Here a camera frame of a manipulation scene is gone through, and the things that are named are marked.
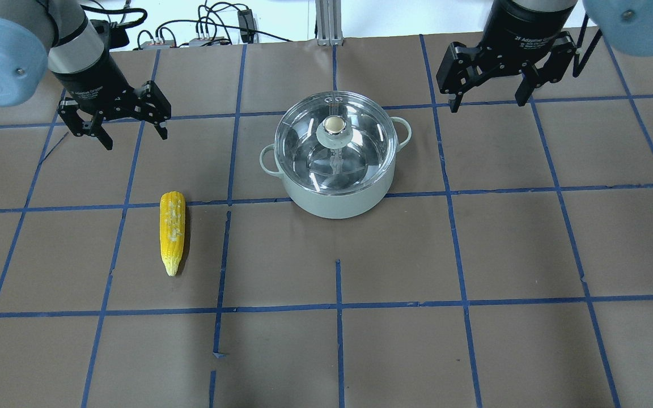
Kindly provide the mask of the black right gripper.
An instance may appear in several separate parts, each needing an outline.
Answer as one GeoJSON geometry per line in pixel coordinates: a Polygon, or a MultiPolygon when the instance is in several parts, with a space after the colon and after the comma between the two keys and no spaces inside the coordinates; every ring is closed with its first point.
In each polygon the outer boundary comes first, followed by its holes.
{"type": "Polygon", "coordinates": [[[494,1],[478,46],[450,43],[438,68],[438,88],[448,95],[451,113],[459,110],[467,91],[500,73],[518,72],[525,61],[531,63],[521,70],[523,80],[515,92],[518,106],[526,105],[545,83],[562,80],[578,49],[571,34],[561,32],[576,3],[494,1]],[[544,65],[537,68],[534,63],[548,52],[544,65]]]}

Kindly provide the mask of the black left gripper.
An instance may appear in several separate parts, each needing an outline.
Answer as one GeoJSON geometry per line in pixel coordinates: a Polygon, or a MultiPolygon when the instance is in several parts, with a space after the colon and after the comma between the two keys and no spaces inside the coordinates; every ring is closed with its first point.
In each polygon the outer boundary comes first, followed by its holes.
{"type": "Polygon", "coordinates": [[[60,100],[58,114],[71,134],[89,136],[112,150],[112,138],[103,129],[106,118],[133,118],[153,124],[162,140],[168,139],[167,121],[172,106],[155,81],[147,81],[140,88],[129,85],[116,61],[103,53],[93,65],[77,73],[52,72],[62,83],[72,100],[60,100]],[[92,114],[85,121],[79,109],[92,114]]]}

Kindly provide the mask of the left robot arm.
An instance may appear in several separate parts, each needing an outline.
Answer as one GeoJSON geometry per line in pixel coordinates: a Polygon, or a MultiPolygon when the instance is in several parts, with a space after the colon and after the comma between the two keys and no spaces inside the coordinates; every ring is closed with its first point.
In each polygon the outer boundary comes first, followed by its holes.
{"type": "Polygon", "coordinates": [[[89,10],[77,1],[0,1],[0,107],[28,101],[50,72],[66,91],[57,112],[74,136],[111,150],[104,121],[133,118],[167,139],[170,101],[152,80],[130,85],[111,55],[129,44],[132,23],[91,20],[89,10]]]}

